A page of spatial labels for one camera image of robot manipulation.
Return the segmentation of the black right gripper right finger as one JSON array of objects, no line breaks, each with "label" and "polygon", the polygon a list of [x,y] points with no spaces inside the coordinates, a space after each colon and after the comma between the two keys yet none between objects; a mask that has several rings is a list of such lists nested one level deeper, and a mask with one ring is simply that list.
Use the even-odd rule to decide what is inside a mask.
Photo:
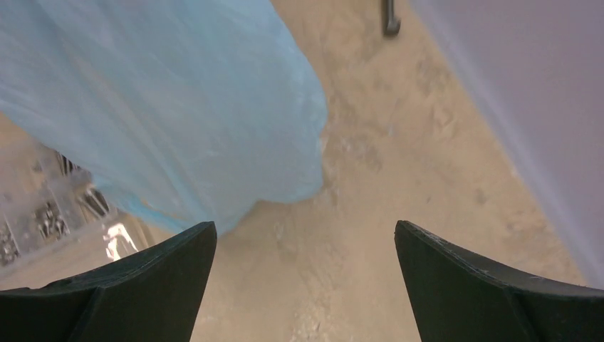
[{"label": "black right gripper right finger", "polygon": [[395,247],[423,342],[603,339],[600,289],[520,271],[408,221]]}]

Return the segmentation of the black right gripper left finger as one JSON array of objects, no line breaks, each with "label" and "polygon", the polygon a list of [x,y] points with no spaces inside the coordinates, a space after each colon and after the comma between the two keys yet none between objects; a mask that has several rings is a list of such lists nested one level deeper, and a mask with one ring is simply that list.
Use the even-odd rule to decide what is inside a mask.
[{"label": "black right gripper left finger", "polygon": [[1,292],[3,341],[189,341],[217,247],[213,222],[39,289]]}]

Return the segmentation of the light blue printed plastic bag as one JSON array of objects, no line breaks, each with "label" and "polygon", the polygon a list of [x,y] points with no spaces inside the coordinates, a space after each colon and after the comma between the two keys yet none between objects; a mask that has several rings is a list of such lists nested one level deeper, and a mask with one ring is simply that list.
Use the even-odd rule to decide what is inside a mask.
[{"label": "light blue printed plastic bag", "polygon": [[174,233],[323,186],[325,93],[270,1],[3,1],[1,111]]}]

